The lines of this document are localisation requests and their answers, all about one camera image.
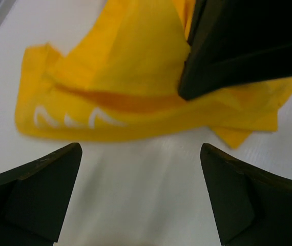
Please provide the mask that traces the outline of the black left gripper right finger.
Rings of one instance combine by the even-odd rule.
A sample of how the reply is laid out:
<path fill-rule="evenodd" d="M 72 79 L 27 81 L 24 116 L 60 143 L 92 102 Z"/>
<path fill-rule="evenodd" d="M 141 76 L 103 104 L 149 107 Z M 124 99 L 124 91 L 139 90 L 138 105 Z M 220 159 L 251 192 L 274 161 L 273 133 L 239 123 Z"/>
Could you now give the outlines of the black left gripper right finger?
<path fill-rule="evenodd" d="M 200 160 L 221 245 L 292 245 L 292 180 L 204 143 Z"/>

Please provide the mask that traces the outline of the yellow pillowcase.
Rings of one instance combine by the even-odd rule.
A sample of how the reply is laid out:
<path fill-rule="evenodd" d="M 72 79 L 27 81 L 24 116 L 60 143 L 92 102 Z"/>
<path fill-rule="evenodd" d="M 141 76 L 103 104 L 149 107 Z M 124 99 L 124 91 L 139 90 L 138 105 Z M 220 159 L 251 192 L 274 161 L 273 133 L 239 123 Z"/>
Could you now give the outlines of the yellow pillowcase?
<path fill-rule="evenodd" d="M 278 129 L 292 77 L 219 89 L 192 101 L 177 88 L 194 1 L 108 1 L 66 56 L 25 50 L 15 124 L 55 140 L 128 141 L 209 127 L 231 148 Z"/>

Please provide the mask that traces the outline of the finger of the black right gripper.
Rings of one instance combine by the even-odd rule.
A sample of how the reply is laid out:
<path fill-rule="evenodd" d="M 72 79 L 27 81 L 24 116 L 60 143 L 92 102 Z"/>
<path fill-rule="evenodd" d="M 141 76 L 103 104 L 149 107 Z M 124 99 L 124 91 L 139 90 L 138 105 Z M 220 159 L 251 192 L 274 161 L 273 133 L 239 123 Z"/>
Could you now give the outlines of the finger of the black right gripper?
<path fill-rule="evenodd" d="M 178 94 L 292 77 L 292 1 L 196 1 Z"/>

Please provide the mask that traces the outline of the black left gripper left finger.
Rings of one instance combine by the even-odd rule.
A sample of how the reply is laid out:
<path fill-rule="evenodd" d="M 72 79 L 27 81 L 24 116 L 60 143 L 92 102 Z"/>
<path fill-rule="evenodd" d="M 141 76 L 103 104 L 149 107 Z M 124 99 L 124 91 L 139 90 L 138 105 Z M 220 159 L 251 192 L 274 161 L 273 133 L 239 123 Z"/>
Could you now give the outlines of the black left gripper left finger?
<path fill-rule="evenodd" d="M 0 173 L 0 245 L 58 242 L 81 157 L 71 143 Z"/>

